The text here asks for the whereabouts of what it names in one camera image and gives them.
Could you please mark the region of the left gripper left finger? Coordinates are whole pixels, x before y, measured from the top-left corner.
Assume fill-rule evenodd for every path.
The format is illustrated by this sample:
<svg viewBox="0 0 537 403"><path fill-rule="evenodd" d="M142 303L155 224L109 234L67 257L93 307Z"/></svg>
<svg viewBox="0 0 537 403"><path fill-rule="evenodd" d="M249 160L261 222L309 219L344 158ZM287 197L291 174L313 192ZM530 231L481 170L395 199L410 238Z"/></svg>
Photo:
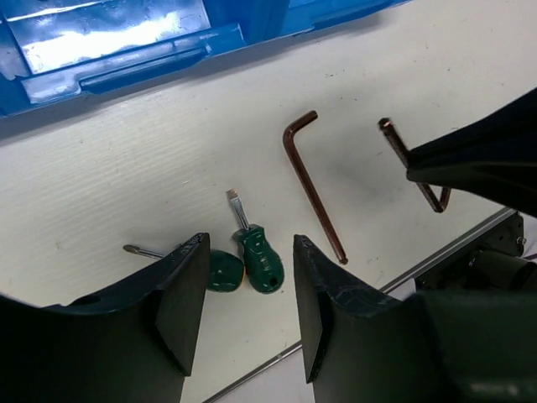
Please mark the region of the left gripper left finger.
<svg viewBox="0 0 537 403"><path fill-rule="evenodd" d="M191 375L210 269L198 233L67 306L1 299L4 402L178 402Z"/></svg>

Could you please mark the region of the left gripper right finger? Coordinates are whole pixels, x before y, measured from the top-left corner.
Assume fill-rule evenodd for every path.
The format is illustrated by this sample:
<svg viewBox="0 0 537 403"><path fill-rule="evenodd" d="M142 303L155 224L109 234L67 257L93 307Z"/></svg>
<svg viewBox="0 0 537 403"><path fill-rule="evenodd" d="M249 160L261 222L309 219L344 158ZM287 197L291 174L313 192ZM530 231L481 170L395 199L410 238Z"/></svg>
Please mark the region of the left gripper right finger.
<svg viewBox="0 0 537 403"><path fill-rule="evenodd" d="M492 290L400 301L294 239L305 377L318 402L533 402L536 266Z"/></svg>

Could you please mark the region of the green phillips stubby screwdriver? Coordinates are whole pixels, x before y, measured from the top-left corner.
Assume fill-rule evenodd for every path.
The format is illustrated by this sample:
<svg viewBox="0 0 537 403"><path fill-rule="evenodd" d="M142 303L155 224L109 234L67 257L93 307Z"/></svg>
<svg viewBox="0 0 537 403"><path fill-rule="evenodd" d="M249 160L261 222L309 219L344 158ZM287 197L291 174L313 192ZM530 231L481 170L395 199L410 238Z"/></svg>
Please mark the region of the green phillips stubby screwdriver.
<svg viewBox="0 0 537 403"><path fill-rule="evenodd" d="M185 257L188 256L193 248L191 245L177 245L167 254L163 254L138 245L123 245L123 249L126 252L157 260L163 259L164 262L162 264L151 264L118 281L118 284L132 289L135 287L145 289L150 286L169 285L177 275L180 275L180 264L185 262ZM218 249L209 251L209 270L206 282L208 290L221 293L233 292L242 284L244 276L244 265L239 258Z"/></svg>

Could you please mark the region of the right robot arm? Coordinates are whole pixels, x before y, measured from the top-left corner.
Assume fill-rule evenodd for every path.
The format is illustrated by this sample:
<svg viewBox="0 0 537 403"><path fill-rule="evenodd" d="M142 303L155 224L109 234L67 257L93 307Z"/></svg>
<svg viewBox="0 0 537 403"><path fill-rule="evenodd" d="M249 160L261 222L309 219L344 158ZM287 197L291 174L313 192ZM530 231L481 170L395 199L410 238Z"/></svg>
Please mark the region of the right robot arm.
<svg viewBox="0 0 537 403"><path fill-rule="evenodd" d="M409 181L466 191L536 216L536 90L409 152Z"/></svg>

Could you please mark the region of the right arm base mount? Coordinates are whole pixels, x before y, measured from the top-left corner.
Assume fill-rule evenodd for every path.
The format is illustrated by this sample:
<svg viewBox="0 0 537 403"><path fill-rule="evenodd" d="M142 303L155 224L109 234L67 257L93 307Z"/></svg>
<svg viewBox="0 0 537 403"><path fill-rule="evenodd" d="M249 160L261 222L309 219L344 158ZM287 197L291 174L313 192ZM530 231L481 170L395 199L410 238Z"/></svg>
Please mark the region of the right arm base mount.
<svg viewBox="0 0 537 403"><path fill-rule="evenodd" d="M535 290L536 262L524 254L524 219L514 213L414 278L417 290Z"/></svg>

